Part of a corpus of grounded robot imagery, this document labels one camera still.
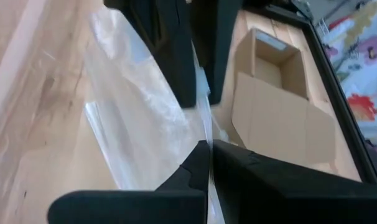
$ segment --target purple flower print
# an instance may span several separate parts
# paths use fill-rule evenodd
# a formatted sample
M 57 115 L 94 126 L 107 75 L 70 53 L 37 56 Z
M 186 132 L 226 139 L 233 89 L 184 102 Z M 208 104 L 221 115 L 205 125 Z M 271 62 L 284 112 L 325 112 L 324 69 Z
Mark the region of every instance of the purple flower print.
M 377 145 L 373 144 L 369 139 L 365 140 L 365 145 L 368 150 L 374 150 L 377 153 Z
M 364 54 L 365 63 L 372 65 L 377 62 L 377 35 L 363 40 L 358 45 L 358 51 Z
M 331 58 L 331 56 L 335 56 L 339 53 L 339 51 L 335 47 L 331 47 L 328 44 L 324 44 L 324 51 L 327 53 L 328 58 Z

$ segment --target packaging material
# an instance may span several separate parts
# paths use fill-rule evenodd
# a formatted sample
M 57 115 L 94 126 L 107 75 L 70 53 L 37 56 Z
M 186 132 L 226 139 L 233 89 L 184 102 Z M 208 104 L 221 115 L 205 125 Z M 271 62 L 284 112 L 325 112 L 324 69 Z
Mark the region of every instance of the packaging material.
M 254 29 L 236 72 L 232 120 L 245 147 L 302 166 L 334 160 L 334 122 L 307 101 L 300 50 Z
M 96 43 L 85 67 L 95 101 L 88 120 L 119 189 L 155 190 L 187 158 L 199 140 L 212 143 L 205 74 L 198 68 L 198 108 L 182 110 L 150 51 L 119 12 L 92 16 Z M 208 223 L 221 223 L 210 195 Z

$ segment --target red flower print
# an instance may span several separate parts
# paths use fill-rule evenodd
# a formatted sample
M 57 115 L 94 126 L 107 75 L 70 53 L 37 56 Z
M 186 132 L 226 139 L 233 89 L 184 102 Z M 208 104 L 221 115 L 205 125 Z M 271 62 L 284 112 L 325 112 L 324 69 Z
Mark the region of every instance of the red flower print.
M 359 121 L 374 121 L 375 115 L 377 115 L 377 109 L 374 108 L 374 103 L 368 96 L 359 96 L 353 94 L 348 98 L 355 118 Z

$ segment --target black plastic frame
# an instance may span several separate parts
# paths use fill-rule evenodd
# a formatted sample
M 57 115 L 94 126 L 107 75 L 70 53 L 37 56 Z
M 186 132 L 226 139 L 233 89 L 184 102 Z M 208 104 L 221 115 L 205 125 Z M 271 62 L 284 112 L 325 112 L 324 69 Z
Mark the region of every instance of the black plastic frame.
M 311 21 L 273 5 L 264 9 L 244 6 L 244 9 L 302 29 L 360 178 L 364 183 L 377 184 L 376 153 L 366 149 L 364 137 L 360 132 L 339 81 L 335 76 L 333 67 L 323 50 L 320 37 Z

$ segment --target cardboard flap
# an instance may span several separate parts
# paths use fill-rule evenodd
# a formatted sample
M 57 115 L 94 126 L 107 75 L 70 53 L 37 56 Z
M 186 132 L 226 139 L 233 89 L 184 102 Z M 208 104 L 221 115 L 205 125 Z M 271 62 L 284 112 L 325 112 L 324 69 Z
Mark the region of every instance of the cardboard flap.
M 247 149 L 301 166 L 335 158 L 333 119 L 292 93 L 239 73 L 233 125 Z
M 307 105 L 306 161 L 316 164 L 335 158 L 335 124 L 330 115 L 319 108 Z
M 248 75 L 253 75 L 254 70 L 254 39 L 251 32 L 245 35 L 237 46 L 235 54 L 235 67 L 238 68 L 238 72 L 243 72 Z
M 307 82 L 302 54 L 295 53 L 280 67 L 283 89 L 307 99 Z
M 296 52 L 299 52 L 299 49 L 270 36 L 261 30 L 253 29 L 250 33 L 255 41 L 254 46 L 256 55 L 273 64 L 280 65 Z
M 282 87 L 280 68 L 261 58 L 256 58 L 255 77 L 275 87 Z

